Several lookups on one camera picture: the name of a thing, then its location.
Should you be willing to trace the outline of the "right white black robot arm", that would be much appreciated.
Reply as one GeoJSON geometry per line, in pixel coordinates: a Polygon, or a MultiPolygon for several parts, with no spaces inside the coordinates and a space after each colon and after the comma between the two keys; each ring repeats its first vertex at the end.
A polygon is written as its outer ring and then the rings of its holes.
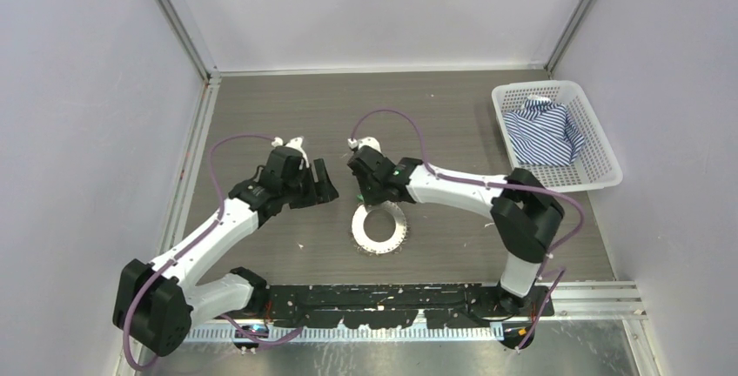
{"type": "Polygon", "coordinates": [[[347,165],[369,205],[444,205],[491,219],[507,250],[498,307],[514,316],[531,305],[530,290],[565,212],[530,171],[515,168],[508,175],[485,177],[440,169],[418,158],[394,163],[375,144],[354,140],[350,147],[347,165]]]}

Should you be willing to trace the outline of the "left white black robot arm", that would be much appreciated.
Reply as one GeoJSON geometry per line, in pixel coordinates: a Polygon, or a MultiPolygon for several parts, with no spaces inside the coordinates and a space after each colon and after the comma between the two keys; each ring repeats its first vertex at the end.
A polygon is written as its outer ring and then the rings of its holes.
{"type": "Polygon", "coordinates": [[[338,198],[325,161],[297,144],[279,145],[257,172],[223,197],[199,228],[168,252],[121,272],[112,323],[157,356],[174,352],[189,331],[228,312],[255,319],[265,312],[267,282],[243,266],[207,284],[200,280],[235,244],[284,207],[302,209],[338,198]]]}

